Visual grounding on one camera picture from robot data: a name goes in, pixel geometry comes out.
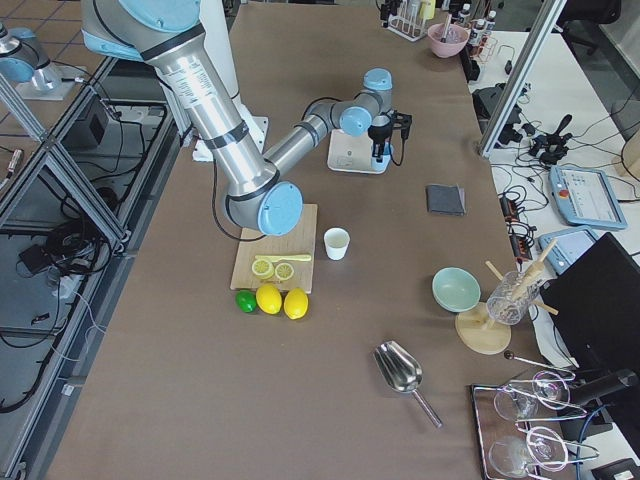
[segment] metal frame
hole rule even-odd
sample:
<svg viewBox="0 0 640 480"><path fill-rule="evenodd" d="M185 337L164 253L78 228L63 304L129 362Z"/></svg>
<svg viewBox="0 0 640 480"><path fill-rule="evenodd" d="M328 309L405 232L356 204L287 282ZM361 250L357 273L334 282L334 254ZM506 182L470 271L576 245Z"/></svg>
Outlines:
<svg viewBox="0 0 640 480"><path fill-rule="evenodd" d="M478 153L483 157L489 158L491 155L491 151L507 123L509 114L511 110L513 110L520 96L520 92L522 92L529 71L535 63L536 58L538 58L538 55L540 55L544 42L549 33L551 33L551 30L553 30L566 1L567 0L546 0L542 4L540 12L531 27L531 33L529 33L527 41L522 47L518 60L516 60L513 71L509 75L509 80L504 87L496 109L493 115L491 115L487 128L478 145Z"/></svg>

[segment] table surface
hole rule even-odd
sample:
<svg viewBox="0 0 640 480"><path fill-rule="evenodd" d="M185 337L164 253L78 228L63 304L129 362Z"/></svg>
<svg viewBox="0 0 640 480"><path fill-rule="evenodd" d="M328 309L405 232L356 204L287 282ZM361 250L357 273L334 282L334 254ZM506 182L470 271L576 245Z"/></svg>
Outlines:
<svg viewBox="0 0 640 480"><path fill-rule="evenodd" d="M314 98L352 98L368 69L388 68L395 106L413 114L405 162L336 173L325 140L290 172L318 204L310 311L292 322L235 306L237 244L211 219L211 165L183 151L46 478L478 477L468 385L522 365L464 347L431 294L446 266L473 273L484 299L495 287L484 261L513 268L458 60L385 31L366 8L251 3L231 39L269 144ZM428 213L429 183L464 187L467 214ZM342 261L322 247L336 225L352 239ZM441 430L383 381L372 353L389 339L421 362ZM530 323L510 347L537 356Z"/></svg>

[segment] silver robot arm segment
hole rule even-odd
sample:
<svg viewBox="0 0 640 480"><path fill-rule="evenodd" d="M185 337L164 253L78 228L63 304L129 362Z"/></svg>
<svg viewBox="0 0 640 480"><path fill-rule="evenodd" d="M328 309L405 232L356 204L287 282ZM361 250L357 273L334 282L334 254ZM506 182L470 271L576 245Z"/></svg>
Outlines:
<svg viewBox="0 0 640 480"><path fill-rule="evenodd" d="M391 76L374 69L352 102L315 106L265 159L205 52L198 0L82 0L82 11L89 49L162 73L229 179L227 215L267 235L288 233L302 213L300 191L281 175L331 129L364 133L390 109Z"/></svg>

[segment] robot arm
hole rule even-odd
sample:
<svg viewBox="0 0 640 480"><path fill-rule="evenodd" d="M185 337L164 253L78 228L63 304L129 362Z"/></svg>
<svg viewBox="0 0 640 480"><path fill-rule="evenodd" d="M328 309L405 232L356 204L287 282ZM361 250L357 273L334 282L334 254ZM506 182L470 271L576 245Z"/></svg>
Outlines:
<svg viewBox="0 0 640 480"><path fill-rule="evenodd" d="M31 82L39 91L49 91L62 82L47 52L28 28L7 30L0 23L0 74L17 83Z"/></svg>
<svg viewBox="0 0 640 480"><path fill-rule="evenodd" d="M98 53L158 69L229 180L225 208L242 227L284 235L302 213L302 195L281 181L333 128L359 135L386 124L391 76L374 69L351 102L318 104L263 158L204 49L198 0L82 0L83 34Z"/></svg>

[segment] lemon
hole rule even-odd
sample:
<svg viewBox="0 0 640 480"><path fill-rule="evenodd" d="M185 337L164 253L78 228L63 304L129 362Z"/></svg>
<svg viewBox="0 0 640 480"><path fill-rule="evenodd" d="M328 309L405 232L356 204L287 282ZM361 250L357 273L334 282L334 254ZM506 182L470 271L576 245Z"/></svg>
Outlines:
<svg viewBox="0 0 640 480"><path fill-rule="evenodd" d="M251 271L260 280L266 280L273 276L274 268L273 263L269 260L256 260L251 264Z"/></svg>
<svg viewBox="0 0 640 480"><path fill-rule="evenodd" d="M276 278L281 282L293 277L293 266L290 263L279 263L276 265Z"/></svg>
<svg viewBox="0 0 640 480"><path fill-rule="evenodd" d="M309 297L301 288L294 288L284 299L284 313L291 320L304 317L309 309Z"/></svg>
<svg viewBox="0 0 640 480"><path fill-rule="evenodd" d="M256 301L263 312L271 315L275 315L282 308L280 290L271 283L265 283L256 290Z"/></svg>

